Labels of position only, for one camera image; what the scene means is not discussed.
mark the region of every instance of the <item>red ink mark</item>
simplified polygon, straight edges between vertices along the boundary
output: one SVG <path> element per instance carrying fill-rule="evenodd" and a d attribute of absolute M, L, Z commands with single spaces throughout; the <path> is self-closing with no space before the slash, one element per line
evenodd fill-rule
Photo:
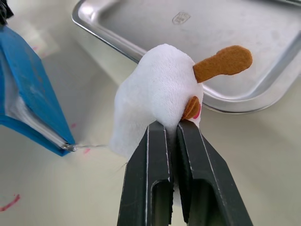
<path fill-rule="evenodd" d="M 84 154 L 87 154 L 87 153 L 89 153 L 91 151 L 91 149 L 90 148 L 87 148 L 85 151 L 84 151 Z"/>
<path fill-rule="evenodd" d="M 16 196 L 16 198 L 12 201 L 12 202 L 10 202 L 9 204 L 7 204 L 6 206 L 3 206 L 3 207 L 0 207 L 0 212 L 2 212 L 2 211 L 6 211 L 9 207 L 12 207 L 14 204 L 16 204 L 19 200 L 20 200 L 20 195 L 18 194 L 17 196 Z"/>
<path fill-rule="evenodd" d="M 198 111 L 198 113 L 193 117 L 194 119 L 197 119 L 198 118 L 198 116 L 199 116 L 199 114 L 200 114 L 200 112 L 201 112 L 201 109 L 202 109 L 202 106 L 201 106 L 201 104 L 199 105 L 199 111 Z"/>

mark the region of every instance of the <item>white fabric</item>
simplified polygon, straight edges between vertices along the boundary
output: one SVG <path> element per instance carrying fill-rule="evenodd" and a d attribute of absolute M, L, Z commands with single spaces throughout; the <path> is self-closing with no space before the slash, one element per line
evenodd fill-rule
<path fill-rule="evenodd" d="M 115 96 L 112 151 L 130 158 L 147 126 L 156 120 L 173 140 L 189 99 L 203 100 L 203 85 L 197 84 L 194 64 L 187 54 L 167 44 L 143 56 Z M 198 126 L 200 116 L 191 121 Z"/>

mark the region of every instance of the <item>stainless steel tray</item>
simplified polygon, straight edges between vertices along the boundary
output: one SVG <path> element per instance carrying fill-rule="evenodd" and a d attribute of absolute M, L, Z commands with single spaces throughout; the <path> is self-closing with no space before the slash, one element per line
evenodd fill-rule
<path fill-rule="evenodd" d="M 301 7 L 264 0 L 81 0 L 73 21 L 128 58 L 168 43 L 198 62 L 241 45 L 253 65 L 204 83 L 203 104 L 227 113 L 264 109 L 301 73 Z"/>

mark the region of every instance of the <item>white plush toy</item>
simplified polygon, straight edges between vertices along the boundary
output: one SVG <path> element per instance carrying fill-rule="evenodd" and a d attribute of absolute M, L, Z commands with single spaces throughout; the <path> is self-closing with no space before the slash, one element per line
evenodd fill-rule
<path fill-rule="evenodd" d="M 240 46 L 225 48 L 197 64 L 167 44 L 151 49 L 116 93 L 111 150 L 130 158 L 154 121 L 167 129 L 172 144 L 180 120 L 199 125 L 202 82 L 218 74 L 239 73 L 251 64 L 250 51 Z"/>

